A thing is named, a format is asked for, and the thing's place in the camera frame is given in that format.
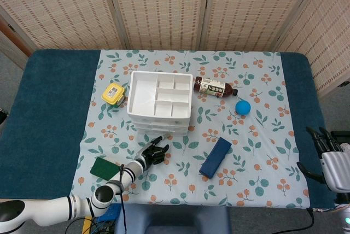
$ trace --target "plastic bottle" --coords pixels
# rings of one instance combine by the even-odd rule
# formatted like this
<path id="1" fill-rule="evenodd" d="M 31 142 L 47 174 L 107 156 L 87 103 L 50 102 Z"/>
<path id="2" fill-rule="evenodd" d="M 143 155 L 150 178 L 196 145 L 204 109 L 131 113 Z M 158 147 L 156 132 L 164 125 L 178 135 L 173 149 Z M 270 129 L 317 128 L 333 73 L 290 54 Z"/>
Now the plastic bottle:
<path id="1" fill-rule="evenodd" d="M 237 96 L 238 93 L 238 90 L 233 89 L 228 83 L 216 81 L 209 77 L 196 77 L 193 90 L 217 97 Z"/>

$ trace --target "green sponge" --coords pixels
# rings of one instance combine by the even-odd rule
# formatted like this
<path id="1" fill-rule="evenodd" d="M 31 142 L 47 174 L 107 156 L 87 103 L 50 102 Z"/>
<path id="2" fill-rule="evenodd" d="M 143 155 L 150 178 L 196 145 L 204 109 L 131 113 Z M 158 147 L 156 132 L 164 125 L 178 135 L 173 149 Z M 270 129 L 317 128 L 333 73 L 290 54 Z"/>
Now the green sponge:
<path id="1" fill-rule="evenodd" d="M 119 172 L 119 168 L 118 165 L 98 157 L 90 173 L 104 180 L 110 180 Z"/>

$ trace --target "bottle label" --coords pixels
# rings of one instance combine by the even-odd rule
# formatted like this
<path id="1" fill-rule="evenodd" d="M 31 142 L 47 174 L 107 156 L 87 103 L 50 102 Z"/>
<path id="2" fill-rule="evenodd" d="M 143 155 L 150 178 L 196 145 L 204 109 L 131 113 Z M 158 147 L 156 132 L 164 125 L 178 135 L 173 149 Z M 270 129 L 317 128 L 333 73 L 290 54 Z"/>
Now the bottle label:
<path id="1" fill-rule="evenodd" d="M 201 93 L 207 93 L 209 95 L 222 97 L 225 90 L 225 83 L 212 80 L 208 77 L 202 79 L 201 87 L 199 91 Z"/>

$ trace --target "table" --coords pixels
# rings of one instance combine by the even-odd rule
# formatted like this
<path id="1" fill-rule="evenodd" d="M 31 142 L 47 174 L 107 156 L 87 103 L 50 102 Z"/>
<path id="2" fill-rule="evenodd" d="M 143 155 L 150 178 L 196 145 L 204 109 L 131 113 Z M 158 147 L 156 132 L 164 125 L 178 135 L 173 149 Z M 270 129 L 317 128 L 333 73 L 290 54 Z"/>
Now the table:
<path id="1" fill-rule="evenodd" d="M 285 81 L 290 84 L 287 86 L 287 93 L 300 160 L 308 160 L 308 164 L 313 165 L 309 168 L 320 169 L 317 166 L 319 162 L 312 141 L 304 132 L 302 123 L 305 115 L 309 118 L 311 126 L 317 127 L 323 123 L 314 86 L 310 82 L 312 80 L 310 67 L 302 55 L 282 53 L 281 57 Z M 9 117 L 4 137 L 0 141 L 1 150 L 4 153 L 2 156 L 4 162 L 0 167 L 1 178 L 9 182 L 9 187 L 2 190 L 2 197 L 54 198 L 69 193 L 75 172 L 72 167 L 78 161 L 77 145 L 84 133 L 84 128 L 80 126 L 86 118 L 97 61 L 98 51 L 44 50 L 34 53 L 29 59 L 13 112 Z M 297 80 L 295 75 L 303 78 Z M 47 84 L 55 88 L 54 94 L 45 93 Z M 78 96 L 72 84 L 80 85 Z M 298 93 L 293 90 L 295 88 L 299 89 Z M 298 106 L 300 95 L 309 102 L 307 106 Z M 40 100 L 43 96 L 47 98 L 45 102 Z M 33 104 L 36 104 L 36 107 L 28 111 L 27 106 Z M 65 114 L 64 116 L 53 114 L 56 112 Z M 14 131 L 21 131 L 21 133 L 14 136 Z M 37 145 L 37 148 L 24 148 L 27 142 Z M 11 162 L 14 156 L 17 156 L 20 166 Z M 31 171 L 29 177 L 22 177 L 21 175 L 27 171 Z M 331 206 L 332 194 L 324 186 L 307 181 L 311 206 Z M 23 187 L 29 185 L 31 187 L 24 190 Z"/>

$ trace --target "product label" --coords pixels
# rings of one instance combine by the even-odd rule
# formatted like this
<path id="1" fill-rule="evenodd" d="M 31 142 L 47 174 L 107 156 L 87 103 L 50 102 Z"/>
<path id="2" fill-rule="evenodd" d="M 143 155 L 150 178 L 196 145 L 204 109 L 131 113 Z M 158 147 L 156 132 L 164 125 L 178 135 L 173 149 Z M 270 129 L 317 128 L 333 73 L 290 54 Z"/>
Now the product label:
<path id="1" fill-rule="evenodd" d="M 209 95 L 222 97 L 225 90 L 225 83 L 212 80 L 210 78 L 203 78 L 199 91 Z"/>
<path id="2" fill-rule="evenodd" d="M 117 88 L 112 87 L 112 88 L 108 91 L 107 96 L 108 96 L 109 98 L 113 98 L 114 95 L 117 93 L 117 91 L 118 91 Z"/>

